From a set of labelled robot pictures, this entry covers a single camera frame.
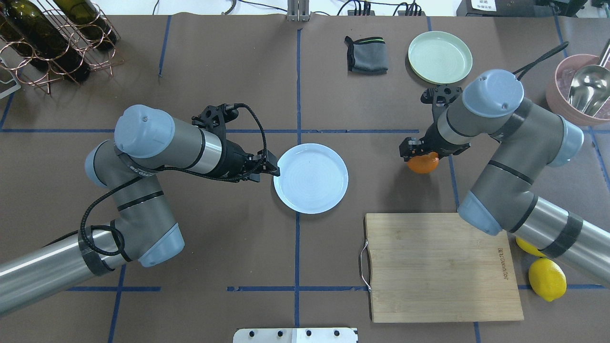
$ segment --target light green plate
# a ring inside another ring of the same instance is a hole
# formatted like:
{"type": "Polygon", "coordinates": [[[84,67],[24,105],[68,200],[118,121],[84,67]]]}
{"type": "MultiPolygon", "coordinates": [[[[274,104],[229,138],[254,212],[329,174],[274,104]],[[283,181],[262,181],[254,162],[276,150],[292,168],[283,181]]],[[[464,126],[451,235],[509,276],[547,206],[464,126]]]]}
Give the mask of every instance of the light green plate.
{"type": "Polygon", "coordinates": [[[415,37],[409,45],[409,64],[424,81],[452,84],[468,75],[472,54],[460,38],[447,32],[430,31],[415,37]]]}

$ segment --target white mounting bracket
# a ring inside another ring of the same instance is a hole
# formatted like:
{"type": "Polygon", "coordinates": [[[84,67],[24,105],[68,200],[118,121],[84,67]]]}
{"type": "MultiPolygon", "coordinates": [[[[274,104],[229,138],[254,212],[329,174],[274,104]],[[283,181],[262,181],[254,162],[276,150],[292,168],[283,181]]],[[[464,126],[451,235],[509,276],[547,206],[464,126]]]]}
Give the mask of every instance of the white mounting bracket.
{"type": "Polygon", "coordinates": [[[288,21],[309,21],[309,0],[288,0],[288,21]]]}
{"type": "Polygon", "coordinates": [[[356,328],[239,329],[233,343],[358,343],[356,328]]]}

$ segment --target pink bowl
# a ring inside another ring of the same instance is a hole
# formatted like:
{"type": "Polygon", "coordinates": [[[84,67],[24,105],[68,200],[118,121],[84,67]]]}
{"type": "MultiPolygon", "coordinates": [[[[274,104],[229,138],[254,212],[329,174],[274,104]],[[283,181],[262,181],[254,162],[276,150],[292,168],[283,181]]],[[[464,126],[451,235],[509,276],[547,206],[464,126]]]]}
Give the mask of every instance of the pink bowl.
{"type": "MultiPolygon", "coordinates": [[[[566,120],[581,126],[603,124],[610,121],[610,101],[607,101],[601,107],[595,118],[575,109],[567,101],[572,77],[576,71],[586,65],[596,64],[598,59],[599,57],[595,55],[580,54],[572,55],[559,63],[547,87],[547,103],[554,113],[562,115],[566,120]]],[[[610,67],[610,61],[606,63],[605,67],[610,67]]]]}

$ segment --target spoon handle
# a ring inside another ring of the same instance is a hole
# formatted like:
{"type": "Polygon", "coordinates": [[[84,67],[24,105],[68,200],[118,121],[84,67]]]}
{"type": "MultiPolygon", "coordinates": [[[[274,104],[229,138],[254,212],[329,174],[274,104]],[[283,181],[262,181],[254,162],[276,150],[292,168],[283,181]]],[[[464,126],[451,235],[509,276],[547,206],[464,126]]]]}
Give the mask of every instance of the spoon handle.
{"type": "Polygon", "coordinates": [[[597,63],[597,65],[605,67],[606,61],[608,61],[608,57],[610,57],[610,39],[606,42],[606,46],[601,52],[600,61],[597,63]]]}

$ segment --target light blue joint cap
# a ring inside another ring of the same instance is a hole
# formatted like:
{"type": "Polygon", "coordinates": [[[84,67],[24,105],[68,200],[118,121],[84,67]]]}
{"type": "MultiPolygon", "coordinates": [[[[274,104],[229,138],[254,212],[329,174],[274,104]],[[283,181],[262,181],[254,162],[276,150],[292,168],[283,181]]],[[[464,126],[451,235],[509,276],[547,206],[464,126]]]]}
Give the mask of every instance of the light blue joint cap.
{"type": "Polygon", "coordinates": [[[99,178],[98,175],[95,173],[95,165],[93,163],[93,161],[95,160],[95,154],[98,152],[98,149],[100,146],[102,146],[102,144],[108,142],[108,140],[105,140],[103,142],[101,142],[100,144],[98,144],[98,146],[95,147],[95,149],[91,150],[91,152],[89,153],[89,155],[87,155],[87,158],[85,159],[85,173],[87,174],[87,177],[89,177],[89,180],[93,181],[93,183],[98,186],[98,187],[102,187],[102,188],[108,188],[108,186],[106,186],[99,178]]]}
{"type": "Polygon", "coordinates": [[[127,108],[115,128],[115,144],[139,159],[160,154],[174,138],[176,125],[167,112],[144,105],[127,108]]]}
{"type": "Polygon", "coordinates": [[[178,255],[183,248],[184,239],[176,223],[138,261],[143,267],[152,267],[178,255]]]}
{"type": "Polygon", "coordinates": [[[515,112],[524,96],[523,84],[510,71],[492,69],[464,89],[462,102],[474,114],[497,118],[515,112]]]}
{"type": "Polygon", "coordinates": [[[495,236],[502,231],[500,224],[472,192],[468,192],[457,213],[466,222],[488,235],[495,236]]]}
{"type": "Polygon", "coordinates": [[[564,138],[561,141],[561,147],[557,152],[557,156],[548,164],[549,167],[560,167],[570,162],[570,159],[578,154],[584,142],[583,130],[565,120],[564,117],[559,117],[564,122],[564,138]]]}

